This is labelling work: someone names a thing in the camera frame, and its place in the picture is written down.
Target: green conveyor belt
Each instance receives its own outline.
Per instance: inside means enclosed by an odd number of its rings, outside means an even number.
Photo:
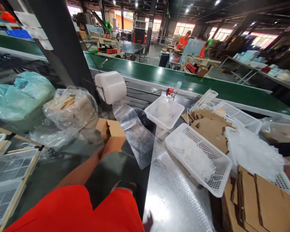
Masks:
[[[0,35],[0,47],[44,56],[37,44],[29,40]],[[92,57],[98,68],[103,71],[118,71],[124,76],[165,86],[175,86],[176,82],[181,81],[181,89],[199,94],[204,94],[212,88],[219,93],[220,99],[290,115],[288,106],[262,90],[97,54]],[[85,58],[88,66],[96,68],[89,53],[85,53]]]

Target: flattened cardboard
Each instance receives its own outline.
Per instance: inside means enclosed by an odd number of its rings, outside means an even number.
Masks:
[[[126,140],[126,134],[118,121],[99,119],[96,129],[101,132],[105,144],[104,154],[121,151],[121,147]]]
[[[236,217],[236,206],[232,203],[230,200],[231,197],[231,191],[232,191],[232,184],[231,179],[229,177],[226,188],[222,197],[223,204],[225,204],[225,208],[227,209],[228,219],[229,219],[229,227],[231,227],[232,232],[246,232],[244,228],[240,226],[240,224],[237,221]]]
[[[290,194],[259,175],[255,182],[262,226],[270,232],[290,232]]]
[[[253,230],[258,232],[268,232],[264,227],[260,225],[259,221],[259,207],[258,207],[258,196],[256,191],[255,178],[247,170],[240,170],[242,189],[240,190],[243,195],[243,221],[246,230],[251,232],[250,226]]]

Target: table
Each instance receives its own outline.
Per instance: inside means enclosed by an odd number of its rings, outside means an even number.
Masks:
[[[132,43],[129,41],[120,41],[120,48],[121,48],[121,51],[125,53],[125,57],[128,56],[129,60],[130,60],[130,56],[131,56],[131,59],[133,59],[133,56],[137,52],[140,52],[139,62],[141,62],[141,54],[143,53],[143,49],[145,48],[143,44]]]

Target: person in orange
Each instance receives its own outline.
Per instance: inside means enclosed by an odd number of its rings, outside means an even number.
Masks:
[[[176,49],[184,49],[188,43],[188,37],[191,35],[191,31],[187,31],[186,35],[179,39]]]
[[[10,14],[10,12],[6,11],[4,6],[0,3],[0,18],[6,22],[9,23],[16,23],[16,19],[13,17],[13,15]]]
[[[70,172],[57,187],[5,232],[149,232],[152,217],[142,224],[134,195],[136,184],[118,182],[93,210],[84,186],[100,159],[104,146]]]

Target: wooden stick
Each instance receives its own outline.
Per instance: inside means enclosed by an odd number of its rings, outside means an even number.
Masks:
[[[23,179],[23,181],[22,181],[22,183],[21,183],[21,185],[20,185],[19,191],[16,193],[16,196],[15,196],[14,201],[12,202],[12,205],[11,205],[11,207],[8,209],[7,214],[6,214],[5,218],[3,219],[3,222],[2,222],[2,224],[1,224],[1,226],[0,226],[0,232],[3,231],[3,229],[5,228],[5,226],[6,226],[6,224],[7,224],[7,221],[9,220],[9,218],[10,218],[12,212],[14,211],[14,208],[16,207],[16,203],[18,202],[19,198],[21,197],[21,193],[22,193],[22,191],[23,191],[23,189],[24,189],[24,187],[25,187],[25,185],[26,185],[26,183],[27,183],[27,180],[29,179],[29,176],[30,176],[30,174],[31,174],[31,172],[32,172],[32,170],[33,170],[33,168],[34,168],[36,162],[38,161],[38,158],[39,158],[39,156],[40,156],[40,153],[41,153],[41,151],[38,151],[38,152],[36,153],[36,155],[35,155],[35,157],[34,157],[34,159],[33,159],[33,162],[32,162],[32,164],[31,164],[31,166],[28,168],[28,173],[27,173],[27,175],[24,177],[24,179]]]

